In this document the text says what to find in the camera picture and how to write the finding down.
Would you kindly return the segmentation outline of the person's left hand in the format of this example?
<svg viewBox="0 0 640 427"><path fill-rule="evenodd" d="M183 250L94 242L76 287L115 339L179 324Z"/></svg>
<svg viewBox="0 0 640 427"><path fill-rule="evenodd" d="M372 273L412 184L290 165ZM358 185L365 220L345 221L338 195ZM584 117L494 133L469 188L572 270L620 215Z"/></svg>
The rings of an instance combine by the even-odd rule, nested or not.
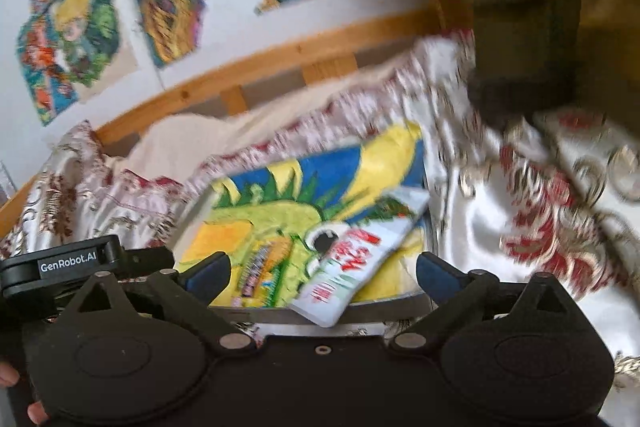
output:
<svg viewBox="0 0 640 427"><path fill-rule="evenodd" d="M34 425L41 426L49 420L49 415L41 401L27 403L26 385L21 383L20 373L6 362L1 362L1 387L9 389L9 403L18 425L25 426L26 419Z"/></svg>

